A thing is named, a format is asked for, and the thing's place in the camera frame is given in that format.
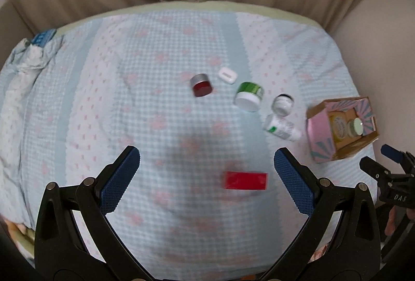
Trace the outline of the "person's right hand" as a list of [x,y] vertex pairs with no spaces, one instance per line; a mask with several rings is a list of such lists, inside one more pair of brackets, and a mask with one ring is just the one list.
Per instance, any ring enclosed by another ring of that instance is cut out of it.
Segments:
[[[410,220],[414,220],[415,219],[415,210],[414,209],[407,209],[406,210],[406,215]],[[394,233],[394,231],[396,230],[396,228],[397,228],[397,225],[395,223],[396,218],[397,218],[397,208],[396,208],[396,206],[394,206],[389,212],[387,225],[385,227],[385,235],[391,236]]]

